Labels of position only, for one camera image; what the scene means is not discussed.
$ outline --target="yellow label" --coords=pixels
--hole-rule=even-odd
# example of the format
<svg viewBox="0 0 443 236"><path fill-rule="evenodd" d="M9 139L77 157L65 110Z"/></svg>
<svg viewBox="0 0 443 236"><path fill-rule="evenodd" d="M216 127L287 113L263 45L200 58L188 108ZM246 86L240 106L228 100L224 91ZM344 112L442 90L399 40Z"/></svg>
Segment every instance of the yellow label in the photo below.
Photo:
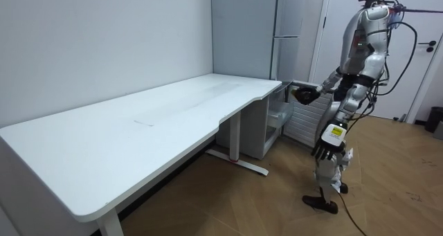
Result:
<svg viewBox="0 0 443 236"><path fill-rule="evenodd" d="M343 133L342 129L339 129L337 127L333 128L331 131L333 134L337 135L337 136L341 136L341 134Z"/></svg>

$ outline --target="white desk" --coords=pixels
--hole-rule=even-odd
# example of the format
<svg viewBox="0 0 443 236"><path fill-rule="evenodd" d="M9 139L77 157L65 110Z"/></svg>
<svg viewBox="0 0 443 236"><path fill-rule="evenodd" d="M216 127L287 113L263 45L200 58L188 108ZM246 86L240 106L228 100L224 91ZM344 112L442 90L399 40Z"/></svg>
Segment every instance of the white desk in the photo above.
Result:
<svg viewBox="0 0 443 236"><path fill-rule="evenodd" d="M123 235L121 201L280 85L208 74L4 127L0 136L78 221Z"/></svg>

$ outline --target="white door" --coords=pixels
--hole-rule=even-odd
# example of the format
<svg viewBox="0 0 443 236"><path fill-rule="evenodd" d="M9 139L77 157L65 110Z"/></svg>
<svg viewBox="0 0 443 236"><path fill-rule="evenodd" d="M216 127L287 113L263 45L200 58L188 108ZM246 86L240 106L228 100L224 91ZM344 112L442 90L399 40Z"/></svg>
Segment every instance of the white door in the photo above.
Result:
<svg viewBox="0 0 443 236"><path fill-rule="evenodd" d="M442 0L399 0L399 2L412 9L443 10ZM320 84L339 65L343 32L351 17L362 5L363 3L358 0L329 0L311 82ZM392 119L401 118L403 114L409 113L442 37L443 14L406 13L404 21L417 30L418 43L436 41L437 45L433 47L432 52L426 51L430 47L428 44L417 45L414 58L400 83L392 93L378 98L373 116ZM390 82L387 87L381 87L379 93L385 93L392 88L410 57L413 43L413 32L406 26L402 25L392 32L390 55L387 59Z"/></svg>

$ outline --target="white wall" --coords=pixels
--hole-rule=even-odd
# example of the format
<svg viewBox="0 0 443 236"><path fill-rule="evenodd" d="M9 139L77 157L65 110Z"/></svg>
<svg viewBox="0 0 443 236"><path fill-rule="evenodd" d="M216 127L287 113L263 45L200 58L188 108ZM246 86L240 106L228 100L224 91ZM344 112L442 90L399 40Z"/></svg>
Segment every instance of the white wall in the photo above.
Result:
<svg viewBox="0 0 443 236"><path fill-rule="evenodd" d="M308 81L311 71L312 57L317 38L317 28L320 22L321 8L323 0L304 0L304 15L302 30L300 33L300 45L297 55L295 79Z"/></svg>
<svg viewBox="0 0 443 236"><path fill-rule="evenodd" d="M211 30L210 0L0 0L0 127L211 73ZM22 236L97 229L1 140L0 204Z"/></svg>
<svg viewBox="0 0 443 236"><path fill-rule="evenodd" d="M415 119L428 120L431 107L436 106L443 107L443 62L440 64L437 73L433 76Z"/></svg>

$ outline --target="baseboard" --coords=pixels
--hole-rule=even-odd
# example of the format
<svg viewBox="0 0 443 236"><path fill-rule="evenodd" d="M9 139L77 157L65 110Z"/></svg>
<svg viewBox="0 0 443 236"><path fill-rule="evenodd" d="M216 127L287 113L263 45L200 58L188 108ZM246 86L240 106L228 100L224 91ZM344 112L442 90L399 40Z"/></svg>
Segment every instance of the baseboard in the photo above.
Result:
<svg viewBox="0 0 443 236"><path fill-rule="evenodd" d="M414 125L425 125L426 124L426 121L423 121L423 120L416 120L415 122L414 122Z"/></svg>
<svg viewBox="0 0 443 236"><path fill-rule="evenodd" d="M139 206L145 203L152 195L156 194L161 188L163 188L166 184L172 181L177 175L179 175L182 171L184 171L187 167L189 167L192 163L194 163L200 156L202 156L206 150L210 149L213 145L215 145L215 140L207 144L202 150L198 151L194 156L189 158L185 163L180 165L177 169L172 171L169 175L167 175L164 179L159 181L156 185L150 188L146 193L142 194L137 200L128 205L125 209L118 213L118 220L122 221L126 217L128 217L133 211L135 211ZM102 236L100 229L95 231L91 236Z"/></svg>

